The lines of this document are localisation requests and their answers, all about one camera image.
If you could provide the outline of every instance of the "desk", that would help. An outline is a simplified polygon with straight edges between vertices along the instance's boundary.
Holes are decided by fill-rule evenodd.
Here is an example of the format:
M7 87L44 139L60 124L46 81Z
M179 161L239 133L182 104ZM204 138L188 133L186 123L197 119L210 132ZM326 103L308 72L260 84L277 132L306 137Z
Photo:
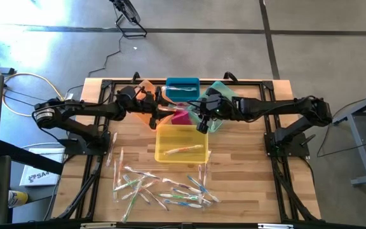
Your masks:
M88 78L85 81L81 99L97 102L101 78ZM288 80L274 80L277 100L293 99ZM124 85L117 85L119 90ZM257 87L231 86L239 96L260 99ZM281 115L283 127L296 121L297 115ZM78 116L77 121L87 125L94 117ZM134 114L127 114L123 121L110 122L109 130L118 132L114 154L119 156L124 147L124 164L130 167L151 171L160 177L190 184L186 175L198 177L196 165L158 163L154 159L156 133L144 125ZM280 222L275 184L270 159L265 155L263 118L253 123L226 121L220 129L209 134L209 148L212 150L209 161L207 188L222 202L204 211L170 205L171 211L164 211L157 203L147 205L138 198L128 221L140 222L199 222L199 223L277 223ZM129 201L112 201L112 167L102 167L98 187L94 221L120 221ZM75 197L81 186L85 166L85 156L75 156L66 163L52 216L58 216ZM289 158L289 166L296 194L311 213L320 218L315 189L309 168L300 158ZM150 188L154 193L170 190L168 184L156 184ZM124 190L120 196L131 190ZM285 197L287 211L290 212L288 198ZM85 202L84 214L88 208Z

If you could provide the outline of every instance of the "concrete floor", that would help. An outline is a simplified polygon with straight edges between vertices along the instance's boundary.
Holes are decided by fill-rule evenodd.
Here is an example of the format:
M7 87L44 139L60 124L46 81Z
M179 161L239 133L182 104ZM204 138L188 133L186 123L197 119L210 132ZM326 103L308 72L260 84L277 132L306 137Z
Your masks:
M132 0L148 28L263 29L258 0ZM366 0L265 0L271 29L366 31ZM0 0L0 66L47 77L61 93L83 84L118 49L118 33L24 32L1 24L114 27L107 0ZM273 36L281 79L290 80L296 97L324 97L337 111L366 97L366 36ZM220 78L231 71L241 79L273 79L263 34L149 34L121 41L122 53L109 58L107 69L92 77ZM14 90L49 99L56 96L42 81L21 77ZM27 102L38 101L12 95ZM32 108L9 101L12 108ZM310 143L316 193L323 219L366 226L366 185L349 180L364 175L357 150L316 158L324 128ZM58 136L64 136L56 130ZM52 141L33 121L3 108L0 139L23 146ZM331 128L322 153L354 146L346 124ZM14 165L20 174L22 167ZM14 210L14 221L41 220L48 200Z

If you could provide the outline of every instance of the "teal plastic bin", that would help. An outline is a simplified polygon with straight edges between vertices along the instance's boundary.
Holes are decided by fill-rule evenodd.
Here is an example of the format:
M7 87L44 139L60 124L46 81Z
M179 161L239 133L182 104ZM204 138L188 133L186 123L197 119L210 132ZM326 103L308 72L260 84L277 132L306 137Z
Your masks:
M223 96L227 97L229 100L231 100L233 96L238 96L235 92L233 92L231 89L229 89L229 87L225 86L225 84L221 83L220 81L214 82L213 85L210 86L210 88L218 90ZM205 93L203 93L198 98L198 100L200 100L201 98L207 98L207 97L208 96ZM201 119L198 117L198 115L195 112L192 111L194 109L196 109L194 106L189 106L187 108L187 110L189 111L191 121L193 122L193 125L197 125L197 123L201 122ZM217 129L222 125L223 122L224 121L222 121L222 120L216 120L216 121L210 120L207 123L208 131L211 133L217 131Z

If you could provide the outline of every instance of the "yellow plastic bin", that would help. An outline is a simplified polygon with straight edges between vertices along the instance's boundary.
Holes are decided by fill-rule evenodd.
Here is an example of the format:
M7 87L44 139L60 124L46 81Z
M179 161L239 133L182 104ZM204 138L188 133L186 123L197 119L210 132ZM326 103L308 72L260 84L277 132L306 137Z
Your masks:
M203 146L172 154L171 149ZM196 130L195 125L160 125L156 132L155 160L161 163L206 163L208 134Z

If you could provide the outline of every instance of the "clear plastic bin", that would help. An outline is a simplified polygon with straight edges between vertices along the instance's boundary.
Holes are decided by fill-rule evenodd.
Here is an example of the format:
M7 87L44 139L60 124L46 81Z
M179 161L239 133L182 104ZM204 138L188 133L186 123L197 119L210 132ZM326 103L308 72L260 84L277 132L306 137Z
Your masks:
M172 154L166 151L203 145ZM161 163L206 163L208 160L208 134L196 130L195 125L160 125L156 133L155 160Z
M213 83L213 85L210 86L211 88L214 88L218 90L223 96L227 97L229 100L232 99L233 96L238 96L235 92L233 92L229 87L225 86L225 84L221 83L220 81L216 81ZM200 100L201 98L207 98L208 96L205 94L205 92L198 98ZM194 106L189 106L188 111L191 118L191 121L193 122L193 125L197 125L199 122L201 122L201 119L198 117L198 115L193 111L196 109ZM223 121L222 120L215 120L215 121L208 121L208 131L213 133L215 132L221 125Z

